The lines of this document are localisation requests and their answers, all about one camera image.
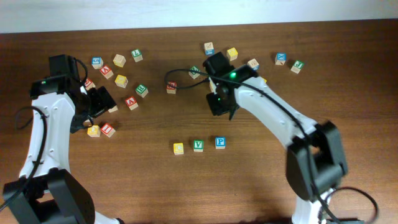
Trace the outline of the yellow C block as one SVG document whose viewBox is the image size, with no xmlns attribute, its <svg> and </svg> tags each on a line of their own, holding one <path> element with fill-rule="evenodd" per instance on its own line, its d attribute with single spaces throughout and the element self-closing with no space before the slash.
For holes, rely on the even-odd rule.
<svg viewBox="0 0 398 224">
<path fill-rule="evenodd" d="M 182 142 L 176 142 L 173 144 L 173 150 L 175 155 L 182 155 L 184 154 L 184 148 Z"/>
</svg>

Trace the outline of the blue P block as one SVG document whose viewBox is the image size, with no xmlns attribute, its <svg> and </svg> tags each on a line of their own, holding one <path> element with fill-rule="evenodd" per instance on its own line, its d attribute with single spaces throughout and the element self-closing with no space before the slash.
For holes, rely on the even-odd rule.
<svg viewBox="0 0 398 224">
<path fill-rule="evenodd" d="M 224 149 L 226 147 L 225 137 L 215 137 L 215 147 L 217 149 Z"/>
</svg>

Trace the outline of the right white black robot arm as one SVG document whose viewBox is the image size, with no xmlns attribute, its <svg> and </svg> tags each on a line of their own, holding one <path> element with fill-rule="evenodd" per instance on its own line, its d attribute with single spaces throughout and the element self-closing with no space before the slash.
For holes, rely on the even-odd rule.
<svg viewBox="0 0 398 224">
<path fill-rule="evenodd" d="M 218 52 L 203 62 L 212 92 L 206 96 L 214 115 L 243 108 L 253 114 L 287 151 L 285 175 L 297 196 L 292 223 L 326 223 L 331 193 L 347 174 L 338 128 L 318 124 L 277 96 L 248 65 L 234 68 Z"/>
</svg>

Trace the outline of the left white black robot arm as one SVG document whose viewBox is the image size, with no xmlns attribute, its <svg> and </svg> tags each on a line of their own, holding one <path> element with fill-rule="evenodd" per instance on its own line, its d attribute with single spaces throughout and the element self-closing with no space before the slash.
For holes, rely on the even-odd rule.
<svg viewBox="0 0 398 224">
<path fill-rule="evenodd" d="M 81 64 L 69 55 L 50 57 L 50 75 L 30 88 L 29 151 L 18 180 L 4 185 L 1 205 L 19 223 L 122 223 L 97 212 L 90 193 L 70 173 L 70 135 L 93 127 L 95 118 L 116 107 L 105 87 L 85 88 Z"/>
</svg>

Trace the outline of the green V block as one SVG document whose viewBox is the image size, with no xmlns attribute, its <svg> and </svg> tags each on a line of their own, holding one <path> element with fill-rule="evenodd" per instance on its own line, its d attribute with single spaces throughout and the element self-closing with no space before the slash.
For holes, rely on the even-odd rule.
<svg viewBox="0 0 398 224">
<path fill-rule="evenodd" d="M 195 152 L 203 152 L 203 150 L 204 150 L 204 140 L 195 139 L 193 141 L 193 150 Z"/>
</svg>

